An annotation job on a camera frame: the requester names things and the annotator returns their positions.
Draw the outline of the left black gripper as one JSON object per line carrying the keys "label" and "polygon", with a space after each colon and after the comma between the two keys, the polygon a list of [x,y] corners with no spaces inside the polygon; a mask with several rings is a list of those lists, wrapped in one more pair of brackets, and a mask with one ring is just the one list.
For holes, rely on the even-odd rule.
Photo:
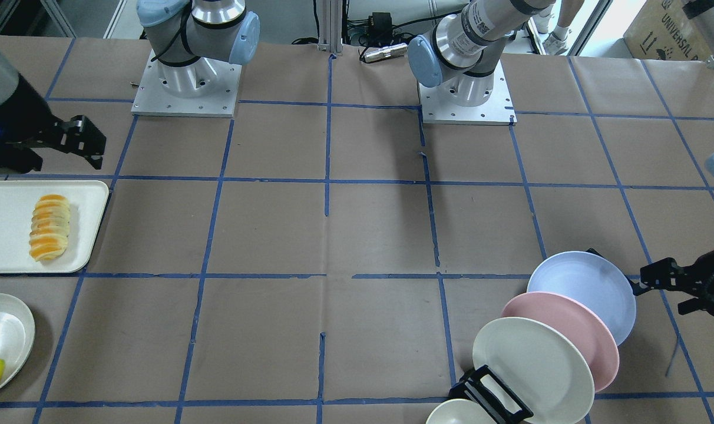
{"label": "left black gripper", "polygon": [[699,264],[680,266],[675,259],[664,258],[643,266],[640,281],[632,283],[632,293],[639,296],[651,290],[669,290],[700,295],[701,299],[694,297],[678,303],[678,314],[704,311],[714,317],[714,250],[699,257]]}

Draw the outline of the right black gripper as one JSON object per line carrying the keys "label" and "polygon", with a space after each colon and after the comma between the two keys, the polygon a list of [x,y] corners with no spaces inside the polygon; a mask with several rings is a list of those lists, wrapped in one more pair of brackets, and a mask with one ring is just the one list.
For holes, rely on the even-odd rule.
{"label": "right black gripper", "polygon": [[68,121],[54,118],[47,102],[20,75],[15,91],[0,105],[0,174],[26,174],[42,168],[44,161],[27,142],[80,156],[100,170],[107,137],[84,115]]}

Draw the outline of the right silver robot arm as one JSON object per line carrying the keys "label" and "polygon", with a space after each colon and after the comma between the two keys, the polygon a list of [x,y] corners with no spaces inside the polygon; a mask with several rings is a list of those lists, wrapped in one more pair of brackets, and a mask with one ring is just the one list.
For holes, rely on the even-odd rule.
{"label": "right silver robot arm", "polygon": [[[139,1],[136,9],[153,55],[131,110],[233,117],[242,67],[259,43],[259,16],[243,1]],[[105,145],[90,118],[55,116],[0,51],[0,174],[39,171],[37,148],[83,157],[98,170]]]}

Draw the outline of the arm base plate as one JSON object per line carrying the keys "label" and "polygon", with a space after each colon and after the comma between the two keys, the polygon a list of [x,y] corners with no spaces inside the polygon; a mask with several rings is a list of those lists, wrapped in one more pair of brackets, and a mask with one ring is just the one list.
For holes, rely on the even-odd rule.
{"label": "arm base plate", "polygon": [[154,117],[233,118],[242,66],[200,58],[187,67],[148,60],[131,112]]}
{"label": "arm base plate", "polygon": [[435,88],[417,84],[426,124],[514,125],[518,122],[502,62],[482,78],[459,75]]}

